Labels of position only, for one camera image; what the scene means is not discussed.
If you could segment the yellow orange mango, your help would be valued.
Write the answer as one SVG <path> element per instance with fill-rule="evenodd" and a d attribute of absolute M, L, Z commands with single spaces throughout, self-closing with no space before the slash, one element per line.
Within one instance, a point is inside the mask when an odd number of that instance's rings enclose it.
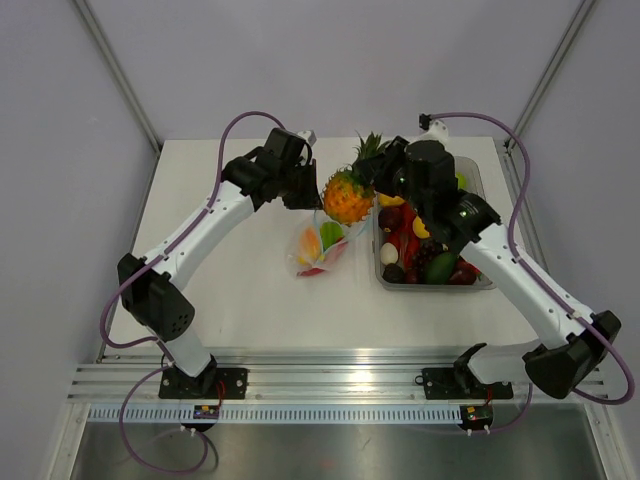
<path fill-rule="evenodd" d="M 312 266 L 323 254 L 321 237 L 314 227 L 307 227 L 298 239 L 297 261 L 302 266 Z"/>

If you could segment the small yellow peach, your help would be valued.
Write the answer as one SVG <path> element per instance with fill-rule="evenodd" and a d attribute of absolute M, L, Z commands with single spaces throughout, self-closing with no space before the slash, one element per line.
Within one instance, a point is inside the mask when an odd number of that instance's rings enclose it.
<path fill-rule="evenodd" d="M 412 222 L 412 230 L 414 235 L 419 239 L 427 239 L 431 237 L 431 233 L 425 227 L 423 221 L 419 217 L 415 217 Z"/>

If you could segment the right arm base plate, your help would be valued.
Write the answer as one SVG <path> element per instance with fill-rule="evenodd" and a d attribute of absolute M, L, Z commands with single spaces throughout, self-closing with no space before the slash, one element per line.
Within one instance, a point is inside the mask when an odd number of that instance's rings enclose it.
<path fill-rule="evenodd" d="M 454 367 L 427 367 L 414 377 L 427 400 L 510 400 L 514 398 L 510 383 L 484 384 L 472 374 Z"/>

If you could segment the small red pepper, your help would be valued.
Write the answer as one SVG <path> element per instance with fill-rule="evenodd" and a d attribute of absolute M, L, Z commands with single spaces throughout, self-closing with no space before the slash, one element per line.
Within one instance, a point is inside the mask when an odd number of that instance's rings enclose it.
<path fill-rule="evenodd" d="M 341 238 L 339 242 L 323 251 L 314 262 L 299 263 L 295 275 L 307 278 L 335 270 L 349 246 L 350 243 Z"/>

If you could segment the yellow green pineapple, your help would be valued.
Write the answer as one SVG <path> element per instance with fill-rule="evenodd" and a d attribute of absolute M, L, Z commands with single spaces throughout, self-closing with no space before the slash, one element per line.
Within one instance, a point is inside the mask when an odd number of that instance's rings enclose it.
<path fill-rule="evenodd" d="M 374 157 L 384 151 L 388 141 L 382 135 L 370 132 L 361 135 L 355 147 L 357 160 Z M 346 226 L 361 222 L 367 217 L 374 201 L 374 190 L 365 184 L 353 170 L 354 163 L 338 168 L 327 180 L 322 202 L 324 213 L 332 220 Z"/>

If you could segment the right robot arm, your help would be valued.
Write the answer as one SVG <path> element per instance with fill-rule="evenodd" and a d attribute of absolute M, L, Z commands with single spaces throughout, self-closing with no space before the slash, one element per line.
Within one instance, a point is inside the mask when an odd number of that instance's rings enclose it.
<path fill-rule="evenodd" d="M 460 393 L 476 396 L 488 384 L 527 376 L 546 395 L 564 399 L 608 355 L 621 329 L 618 317 L 594 312 L 511 249 L 499 214 L 459 188 L 454 158 L 442 143 L 397 137 L 352 168 L 376 192 L 405 200 L 437 241 L 489 277 L 538 336 L 530 344 L 470 349 L 453 374 Z"/>

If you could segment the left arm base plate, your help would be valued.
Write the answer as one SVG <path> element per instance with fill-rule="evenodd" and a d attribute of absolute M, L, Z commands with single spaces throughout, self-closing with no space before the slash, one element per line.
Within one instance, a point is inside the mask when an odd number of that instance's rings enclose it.
<path fill-rule="evenodd" d="M 162 373 L 158 396 L 169 400 L 243 400 L 249 371 L 244 368 L 220 368 L 189 377 L 178 368 Z"/>

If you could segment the clear blue zip bag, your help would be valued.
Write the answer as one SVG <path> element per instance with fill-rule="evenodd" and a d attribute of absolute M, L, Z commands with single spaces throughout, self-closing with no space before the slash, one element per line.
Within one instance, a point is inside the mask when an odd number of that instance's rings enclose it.
<path fill-rule="evenodd" d="M 370 225 L 370 217 L 351 225 L 315 210 L 294 230 L 285 249 L 285 264 L 294 278 L 310 278 L 339 268 L 356 240 Z"/>

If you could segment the green starfruit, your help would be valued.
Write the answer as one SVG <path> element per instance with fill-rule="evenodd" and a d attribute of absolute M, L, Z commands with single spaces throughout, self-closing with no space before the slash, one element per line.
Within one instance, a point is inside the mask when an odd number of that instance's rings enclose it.
<path fill-rule="evenodd" d="M 320 237 L 324 250 L 328 250 L 344 237 L 342 226 L 334 221 L 326 221 L 320 226 Z"/>

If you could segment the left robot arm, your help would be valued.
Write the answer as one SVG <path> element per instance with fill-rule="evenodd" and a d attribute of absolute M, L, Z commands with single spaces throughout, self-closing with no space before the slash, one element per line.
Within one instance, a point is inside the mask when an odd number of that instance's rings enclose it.
<path fill-rule="evenodd" d="M 212 194 L 162 244 L 119 261 L 123 308 L 155 335 L 167 362 L 161 398 L 243 397 L 233 383 L 245 370 L 219 368 L 195 332 L 195 308 L 183 291 L 222 239 L 264 204 L 279 198 L 288 210 L 320 208 L 315 141 L 311 130 L 272 129 L 263 145 L 226 164 Z"/>

